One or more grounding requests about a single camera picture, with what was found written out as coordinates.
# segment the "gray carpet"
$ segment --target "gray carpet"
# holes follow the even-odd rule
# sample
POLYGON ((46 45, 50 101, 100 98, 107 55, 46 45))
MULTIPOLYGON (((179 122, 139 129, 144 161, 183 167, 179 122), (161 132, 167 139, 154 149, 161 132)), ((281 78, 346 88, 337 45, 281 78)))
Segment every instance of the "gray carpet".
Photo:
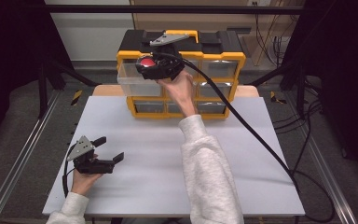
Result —
MULTIPOLYGON (((98 74, 94 74, 91 79, 103 83, 115 82, 113 76, 98 74)), ((37 220, 44 222, 47 219, 41 212, 48 198, 48 191, 57 176, 68 148, 67 144, 72 139, 71 133, 75 131, 76 123, 80 119, 87 98, 93 91, 93 88, 71 78, 67 78, 67 81, 67 86, 61 92, 58 104, 1 213, 2 223, 4 223, 3 220, 6 221, 5 223, 16 223, 16 220, 18 223, 27 223, 26 220, 36 223, 37 220), (77 104, 71 105, 74 94, 78 90, 82 90, 83 93, 77 104)), ((294 114, 289 104, 271 102, 271 88, 259 87, 258 89, 260 95, 265 99, 272 121, 287 119, 294 114)), ((285 100, 283 92, 276 90, 275 94, 278 99, 285 100)), ((315 99, 315 96, 307 92, 306 100, 308 102, 315 99)), ((10 109, 0 127, 0 186, 36 123, 38 108, 37 82, 32 82, 12 92, 10 109)), ((281 126, 284 123, 276 123, 275 126, 281 126)), ((292 127, 295 126, 279 130, 277 133, 292 127)), ((323 113, 315 113, 311 117, 311 133, 358 220, 358 164, 356 161, 342 158, 340 145, 323 113)), ((289 167, 293 168, 304 141, 300 130, 297 128, 288 133, 280 133, 278 139, 289 167)), ((307 173, 322 184, 308 151, 304 153, 298 170, 307 173)), ((296 175, 296 179, 301 189, 301 200, 307 214, 319 219, 327 218, 331 207, 322 191, 300 175, 296 175)), ((281 217, 263 217, 262 221, 264 223, 294 223, 293 218, 281 217)), ((248 223, 259 222, 260 220, 256 217, 248 219, 248 223)), ((300 223, 314 222, 302 217, 300 223)), ((330 223, 341 222, 336 215, 330 223)))

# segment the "hand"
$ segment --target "hand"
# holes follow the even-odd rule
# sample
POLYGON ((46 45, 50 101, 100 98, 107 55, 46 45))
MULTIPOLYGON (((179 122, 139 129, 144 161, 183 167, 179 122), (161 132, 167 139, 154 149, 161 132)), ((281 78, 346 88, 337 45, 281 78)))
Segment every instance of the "hand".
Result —
POLYGON ((95 175, 85 175, 78 172, 77 169, 74 170, 74 181, 72 184, 71 192, 77 193, 83 196, 86 196, 89 189, 91 189, 92 185, 94 185, 95 181, 103 176, 102 174, 95 175))
POLYGON ((197 114, 193 102, 193 77, 188 72, 182 70, 173 81, 159 79, 157 83, 165 88, 185 117, 197 114))

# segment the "metal rail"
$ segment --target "metal rail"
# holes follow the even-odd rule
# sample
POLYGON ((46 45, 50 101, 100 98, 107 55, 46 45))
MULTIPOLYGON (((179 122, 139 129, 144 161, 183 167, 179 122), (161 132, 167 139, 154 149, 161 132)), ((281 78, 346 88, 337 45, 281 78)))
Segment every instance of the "metal rail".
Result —
POLYGON ((303 7, 223 7, 223 6, 109 6, 109 5, 24 5, 22 10, 50 13, 169 13, 169 14, 259 14, 302 15, 322 12, 303 7))
MULTIPOLYGON (((285 91, 284 94, 286 99, 288 99, 288 103, 292 110, 296 112, 295 98, 293 93, 291 91, 285 91)), ((307 124, 301 126, 301 133, 304 139, 307 137, 308 129, 309 127, 307 124)), ((356 218, 354 217, 354 214, 348 205, 347 200, 345 199, 345 196, 338 185, 338 182, 334 178, 333 173, 327 165, 327 162, 325 161, 312 135, 309 139, 309 147, 312 160, 315 162, 315 166, 319 172, 319 175, 321 176, 322 181, 324 182, 324 186, 326 187, 326 190, 329 192, 330 197, 333 200, 339 219, 343 224, 356 224, 356 218)))
POLYGON ((24 169, 25 165, 27 164, 28 159, 30 158, 34 147, 39 140, 39 137, 41 133, 43 132, 46 124, 48 123, 48 119, 50 118, 50 115, 57 104, 57 100, 60 96, 60 91, 53 91, 52 96, 50 97, 49 104, 48 104, 48 110, 45 113, 45 116, 41 119, 39 119, 34 126, 34 129, 32 130, 31 134, 29 135, 24 147, 21 150, 21 153, 19 157, 16 159, 15 163, 11 167, 10 172, 7 175, 7 178, 5 179, 5 182, 2 184, 0 188, 0 214, 11 194, 14 187, 17 184, 17 181, 19 180, 22 170, 24 169))

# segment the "black curtain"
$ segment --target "black curtain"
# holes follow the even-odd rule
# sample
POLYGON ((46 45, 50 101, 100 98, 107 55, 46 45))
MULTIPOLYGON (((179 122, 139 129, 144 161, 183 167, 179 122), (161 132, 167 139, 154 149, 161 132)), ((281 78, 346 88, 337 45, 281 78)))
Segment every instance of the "black curtain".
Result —
MULTIPOLYGON (((317 4, 321 1, 308 0, 306 6, 317 4)), ((321 15, 315 15, 299 21, 286 51, 286 61, 298 56, 295 52, 305 33, 320 18, 321 15)), ((306 75, 322 80, 324 111, 347 157, 358 161, 358 3, 337 0, 307 44, 307 50, 299 55, 303 57, 300 65, 306 75)))
MULTIPOLYGON (((51 57, 73 69, 50 14, 24 11, 22 4, 45 2, 0 0, 0 123, 9 107, 10 92, 37 80, 45 60, 51 57)), ((63 88, 61 71, 52 67, 46 70, 54 88, 63 88)))

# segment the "wrist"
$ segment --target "wrist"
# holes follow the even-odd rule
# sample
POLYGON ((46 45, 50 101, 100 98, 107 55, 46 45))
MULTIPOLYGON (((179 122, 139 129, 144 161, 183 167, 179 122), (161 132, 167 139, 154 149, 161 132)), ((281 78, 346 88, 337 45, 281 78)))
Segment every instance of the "wrist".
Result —
POLYGON ((71 189, 71 192, 76 193, 76 194, 80 194, 80 195, 83 195, 83 196, 86 197, 88 190, 86 190, 86 189, 72 188, 72 189, 71 189))
POLYGON ((197 114, 197 109, 194 106, 193 102, 183 102, 179 104, 182 114, 185 118, 197 114))

